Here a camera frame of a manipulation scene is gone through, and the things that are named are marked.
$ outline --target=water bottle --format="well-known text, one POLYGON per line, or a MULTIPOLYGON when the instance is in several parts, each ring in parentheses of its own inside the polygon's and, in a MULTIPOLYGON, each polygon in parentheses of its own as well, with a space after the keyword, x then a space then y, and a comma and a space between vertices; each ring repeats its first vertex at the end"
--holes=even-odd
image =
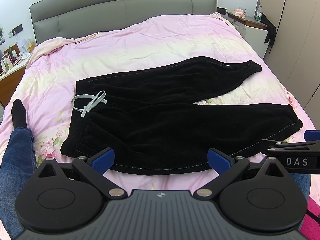
POLYGON ((260 5, 257 11, 256 21, 261 22, 261 17, 262 17, 262 6, 260 5))

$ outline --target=gray leather headboard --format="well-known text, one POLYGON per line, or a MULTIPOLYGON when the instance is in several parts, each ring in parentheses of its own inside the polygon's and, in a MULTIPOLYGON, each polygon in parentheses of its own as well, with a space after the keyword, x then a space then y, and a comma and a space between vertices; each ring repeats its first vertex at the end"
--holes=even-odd
POLYGON ((36 42, 121 30, 169 14, 207 15, 217 0, 42 0, 30 6, 36 42))

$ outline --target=foot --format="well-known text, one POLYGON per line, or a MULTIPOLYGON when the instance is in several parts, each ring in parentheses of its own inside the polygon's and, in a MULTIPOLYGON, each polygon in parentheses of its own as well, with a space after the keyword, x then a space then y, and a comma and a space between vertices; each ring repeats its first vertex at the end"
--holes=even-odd
POLYGON ((16 99, 13 102, 12 109, 11 109, 11 116, 12 116, 12 123, 13 128, 16 129, 17 127, 27 127, 27 111, 24 108, 20 99, 16 99))

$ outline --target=bed sheet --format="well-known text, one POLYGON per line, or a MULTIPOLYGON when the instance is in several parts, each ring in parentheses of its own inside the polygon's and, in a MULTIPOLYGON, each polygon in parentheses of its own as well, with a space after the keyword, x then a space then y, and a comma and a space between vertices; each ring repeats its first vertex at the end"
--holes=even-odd
MULTIPOLYGON (((234 28, 219 18, 195 15, 158 16, 124 30, 98 33, 77 42, 73 39, 66 42, 66 39, 63 39, 61 46, 50 48, 50 44, 61 39, 63 38, 55 38, 36 48, 37 51, 44 51, 42 56, 32 56, 33 62, 28 64, 20 84, 5 108, 0 126, 0 160, 13 130, 11 107, 15 99, 19 98, 26 107, 27 123, 34 134, 37 163, 40 164, 47 157, 54 157, 58 162, 70 162, 71 158, 61 155, 60 147, 68 136, 72 112, 70 101, 76 92, 77 80, 154 68, 197 56, 212 57, 226 63, 253 60, 262 66, 260 73, 246 79, 232 92, 197 104, 291 104, 302 120, 303 127, 286 141, 304 141, 304 131, 314 129, 302 107, 262 59, 234 28)), ((250 160, 259 162, 263 157, 263 154, 257 154, 250 160)), ((142 176, 109 170, 104 176, 130 194, 132 189, 189 189, 194 192, 218 174, 214 170, 208 170, 188 174, 142 176)), ((314 178, 316 177, 312 178, 310 195, 319 204, 319 179, 314 178)), ((0 238, 9 239, 1 227, 0 238)))

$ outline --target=blue jeans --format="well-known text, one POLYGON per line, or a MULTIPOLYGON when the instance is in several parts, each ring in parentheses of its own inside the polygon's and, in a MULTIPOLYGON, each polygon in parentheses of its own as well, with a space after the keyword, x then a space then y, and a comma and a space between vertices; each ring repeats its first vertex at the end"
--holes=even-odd
MULTIPOLYGON (((27 128, 16 128, 11 133, 0 166, 0 219, 11 239, 23 231, 14 209, 14 202, 35 170, 32 132, 27 128)), ((308 200, 311 175, 291 173, 291 176, 308 200)))

